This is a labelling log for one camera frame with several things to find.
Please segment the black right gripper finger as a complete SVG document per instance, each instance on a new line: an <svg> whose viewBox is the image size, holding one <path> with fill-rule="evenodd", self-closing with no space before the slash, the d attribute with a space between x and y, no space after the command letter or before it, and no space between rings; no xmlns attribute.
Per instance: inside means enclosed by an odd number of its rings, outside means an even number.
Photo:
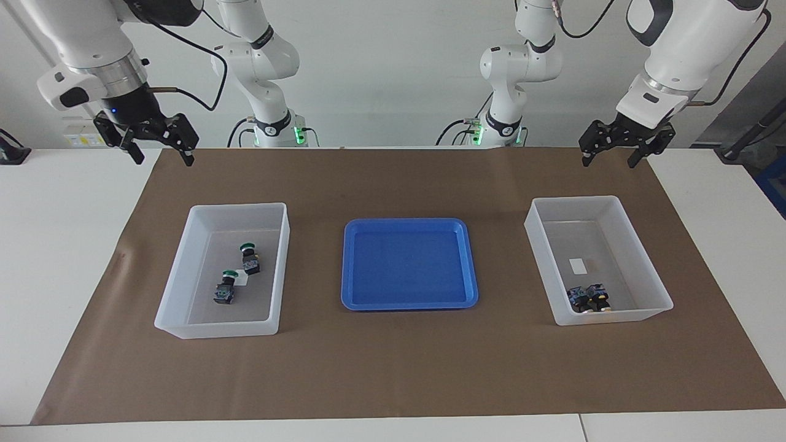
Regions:
<svg viewBox="0 0 786 442"><path fill-rule="evenodd" d="M161 143L179 152L186 167L194 164L193 151L199 143L199 136L189 119L183 113L163 120L165 128L161 134Z"/></svg>
<svg viewBox="0 0 786 442"><path fill-rule="evenodd" d="M93 117L95 126L104 145L110 148L120 149L128 154L136 165L141 165L145 160L145 154L135 143L135 134L131 129L120 128L107 117L105 112L99 112Z"/></svg>

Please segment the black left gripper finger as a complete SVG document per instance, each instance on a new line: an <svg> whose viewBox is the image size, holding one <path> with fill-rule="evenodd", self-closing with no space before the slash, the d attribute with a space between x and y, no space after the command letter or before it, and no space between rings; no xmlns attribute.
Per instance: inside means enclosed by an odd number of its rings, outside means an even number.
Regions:
<svg viewBox="0 0 786 442"><path fill-rule="evenodd" d="M615 148L612 124L593 120L579 138L579 149L582 153L582 165L589 167L595 157L604 151Z"/></svg>
<svg viewBox="0 0 786 442"><path fill-rule="evenodd" d="M660 155L674 139L675 129L671 124L663 124L660 128L645 134L634 134L634 153L627 160L629 168L636 168L638 163L651 155Z"/></svg>

